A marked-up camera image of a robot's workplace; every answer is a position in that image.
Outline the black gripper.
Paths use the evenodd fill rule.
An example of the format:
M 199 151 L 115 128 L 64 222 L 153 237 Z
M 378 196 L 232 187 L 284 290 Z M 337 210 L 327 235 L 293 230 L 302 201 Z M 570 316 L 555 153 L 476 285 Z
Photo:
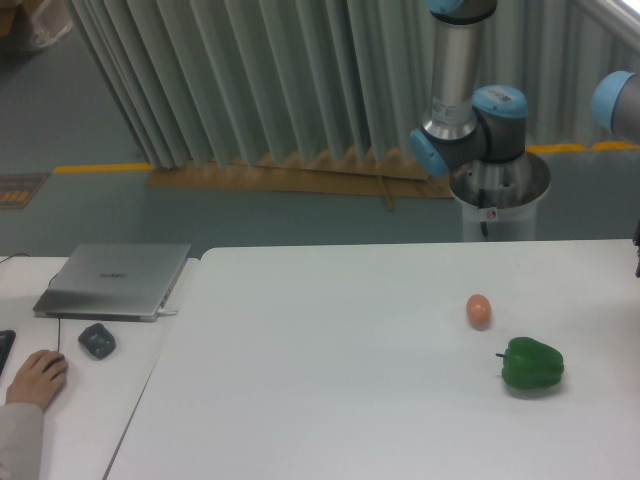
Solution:
M 637 264 L 635 269 L 635 276 L 636 278 L 640 278 L 640 221 L 639 220 L 634 230 L 634 235 L 632 237 L 632 244 L 636 248 Z

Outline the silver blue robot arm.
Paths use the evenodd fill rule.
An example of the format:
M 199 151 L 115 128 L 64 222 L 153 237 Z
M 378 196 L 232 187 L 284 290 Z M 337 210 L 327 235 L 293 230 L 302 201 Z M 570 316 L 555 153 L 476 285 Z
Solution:
M 467 241 L 528 241 L 551 184 L 548 165 L 525 149 L 528 104 L 506 85 L 474 86 L 494 1 L 428 1 L 436 20 L 431 108 L 411 133 L 419 165 L 447 177 Z

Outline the grey sleeved forearm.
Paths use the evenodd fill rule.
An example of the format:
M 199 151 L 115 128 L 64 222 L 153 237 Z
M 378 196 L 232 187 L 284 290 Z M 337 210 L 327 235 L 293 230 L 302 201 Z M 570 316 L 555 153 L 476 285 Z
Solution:
M 31 403 L 1 407 L 1 478 L 39 479 L 43 411 Z

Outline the person's right hand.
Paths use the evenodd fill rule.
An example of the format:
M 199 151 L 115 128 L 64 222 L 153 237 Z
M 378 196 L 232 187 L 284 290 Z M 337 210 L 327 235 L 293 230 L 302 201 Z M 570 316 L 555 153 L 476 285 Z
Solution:
M 43 369 L 58 351 L 40 350 L 31 354 L 17 371 L 6 393 L 7 404 L 29 404 L 45 412 L 67 383 L 67 371 L 51 378 Z

